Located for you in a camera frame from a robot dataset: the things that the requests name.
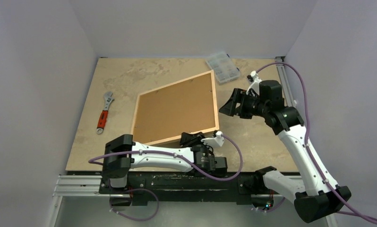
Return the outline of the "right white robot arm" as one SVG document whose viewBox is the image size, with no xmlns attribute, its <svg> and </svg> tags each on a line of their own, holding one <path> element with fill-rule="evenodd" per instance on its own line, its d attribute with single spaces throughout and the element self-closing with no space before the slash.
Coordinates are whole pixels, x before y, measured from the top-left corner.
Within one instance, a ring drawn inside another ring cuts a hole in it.
<svg viewBox="0 0 377 227">
<path fill-rule="evenodd" d="M 306 223 L 339 212 L 350 199 L 350 189 L 339 185 L 317 155 L 298 110 L 285 105 L 278 81 L 261 81 L 258 91 L 235 88 L 219 112 L 242 119 L 262 117 L 289 151 L 303 180 L 293 181 L 274 167 L 265 167 L 255 172 L 253 185 L 258 192 L 270 189 L 281 194 Z"/>
</svg>

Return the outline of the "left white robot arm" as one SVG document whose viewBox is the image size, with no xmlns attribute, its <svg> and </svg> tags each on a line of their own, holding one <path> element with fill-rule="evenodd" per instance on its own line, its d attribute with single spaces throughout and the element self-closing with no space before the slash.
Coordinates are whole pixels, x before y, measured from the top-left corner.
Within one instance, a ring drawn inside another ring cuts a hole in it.
<svg viewBox="0 0 377 227">
<path fill-rule="evenodd" d="M 227 159 L 214 155 L 214 148 L 224 143 L 220 131 L 215 131 L 208 138 L 201 132 L 183 132 L 178 148 L 150 146 L 132 138 L 132 135 L 125 134 L 105 146 L 102 177 L 110 182 L 116 193 L 128 190 L 127 175 L 130 169 L 135 168 L 168 168 L 195 176 L 200 174 L 200 170 L 215 177 L 227 173 Z"/>
</svg>

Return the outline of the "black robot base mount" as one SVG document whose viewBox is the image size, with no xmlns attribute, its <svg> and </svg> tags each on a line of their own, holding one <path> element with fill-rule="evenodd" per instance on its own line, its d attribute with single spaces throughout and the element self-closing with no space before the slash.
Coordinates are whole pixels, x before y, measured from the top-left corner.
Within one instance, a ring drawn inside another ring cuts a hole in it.
<svg viewBox="0 0 377 227">
<path fill-rule="evenodd" d="M 279 204 L 279 194 L 256 180 L 254 172 L 241 172 L 230 181 L 179 172 L 129 172 L 122 188 L 101 179 L 99 193 L 123 197 L 133 206 L 145 206 L 150 201 L 234 202 L 269 210 Z"/>
</svg>

